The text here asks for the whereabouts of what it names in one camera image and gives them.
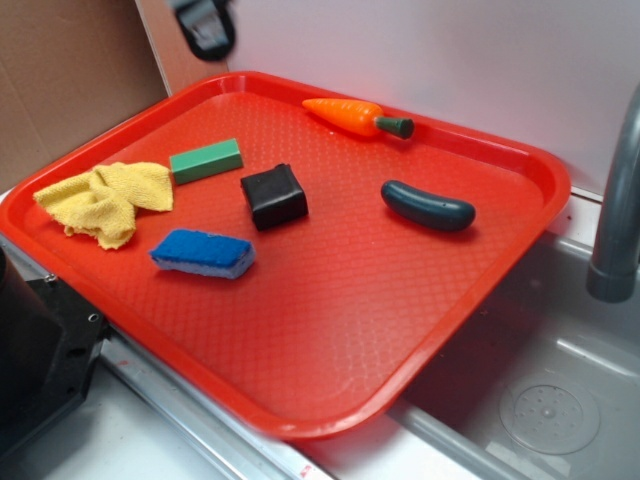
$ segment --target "yellow cloth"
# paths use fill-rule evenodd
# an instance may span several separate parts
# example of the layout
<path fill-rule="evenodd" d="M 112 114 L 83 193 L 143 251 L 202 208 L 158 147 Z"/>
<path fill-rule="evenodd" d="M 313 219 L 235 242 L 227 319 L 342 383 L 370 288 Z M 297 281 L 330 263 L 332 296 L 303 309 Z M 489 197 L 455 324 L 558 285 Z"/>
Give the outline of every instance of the yellow cloth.
<path fill-rule="evenodd" d="M 147 162 L 98 166 L 40 190 L 33 198 L 64 225 L 67 235 L 91 235 L 105 250 L 131 239 L 138 207 L 173 209 L 169 169 Z"/>

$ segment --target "toy carrot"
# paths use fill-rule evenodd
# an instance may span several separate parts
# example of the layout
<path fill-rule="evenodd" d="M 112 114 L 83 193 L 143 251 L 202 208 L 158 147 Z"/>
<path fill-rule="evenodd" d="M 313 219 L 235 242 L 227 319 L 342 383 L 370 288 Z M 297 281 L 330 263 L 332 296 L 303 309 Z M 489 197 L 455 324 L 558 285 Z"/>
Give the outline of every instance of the toy carrot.
<path fill-rule="evenodd" d="M 304 100 L 302 106 L 338 127 L 367 137 L 380 133 L 380 130 L 403 139 L 413 134 L 413 120 L 385 117 L 382 108 L 375 103 L 341 98 L 312 98 Z"/>

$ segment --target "gray sink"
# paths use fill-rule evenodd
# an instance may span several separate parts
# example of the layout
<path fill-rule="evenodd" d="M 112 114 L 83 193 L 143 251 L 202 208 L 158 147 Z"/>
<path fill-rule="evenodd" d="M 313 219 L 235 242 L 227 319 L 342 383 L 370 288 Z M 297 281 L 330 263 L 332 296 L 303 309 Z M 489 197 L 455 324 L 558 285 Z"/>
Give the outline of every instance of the gray sink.
<path fill-rule="evenodd" d="M 545 234 L 392 414 L 481 477 L 640 478 L 640 294 L 591 298 L 589 255 Z"/>

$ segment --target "sponge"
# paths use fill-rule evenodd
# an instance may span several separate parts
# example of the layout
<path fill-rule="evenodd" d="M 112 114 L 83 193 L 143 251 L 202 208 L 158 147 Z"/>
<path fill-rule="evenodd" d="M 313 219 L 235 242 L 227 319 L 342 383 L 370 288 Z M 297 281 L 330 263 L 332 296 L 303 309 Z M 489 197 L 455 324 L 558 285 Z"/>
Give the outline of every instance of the sponge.
<path fill-rule="evenodd" d="M 178 185 L 243 166 L 235 138 L 173 155 L 170 162 Z"/>
<path fill-rule="evenodd" d="M 229 279 L 241 276 L 256 258 L 247 240 L 186 229 L 173 230 L 149 254 L 163 270 Z"/>

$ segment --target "plastic tray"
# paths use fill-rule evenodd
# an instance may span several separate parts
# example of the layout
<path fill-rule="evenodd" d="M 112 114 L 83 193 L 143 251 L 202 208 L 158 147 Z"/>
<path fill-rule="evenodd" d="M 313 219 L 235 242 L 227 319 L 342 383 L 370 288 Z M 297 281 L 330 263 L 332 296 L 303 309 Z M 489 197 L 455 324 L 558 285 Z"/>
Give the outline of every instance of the plastic tray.
<path fill-rule="evenodd" d="M 391 108 L 414 118 L 412 139 L 344 133 L 300 105 L 325 96 L 340 95 L 250 72 L 198 83 L 20 184 L 1 230 L 247 423 L 285 439 L 351 428 L 458 329 L 563 208 L 570 182 L 545 152 Z M 229 138 L 244 168 L 175 186 L 175 210 L 140 211 L 118 251 L 66 237 L 32 200 L 99 163 L 168 165 Z M 310 213 L 258 232 L 240 178 L 278 163 Z M 384 204 L 389 179 L 467 200 L 476 220 L 457 233 L 413 224 Z M 161 271 L 148 252 L 174 228 L 251 240 L 256 263 L 234 281 Z"/>

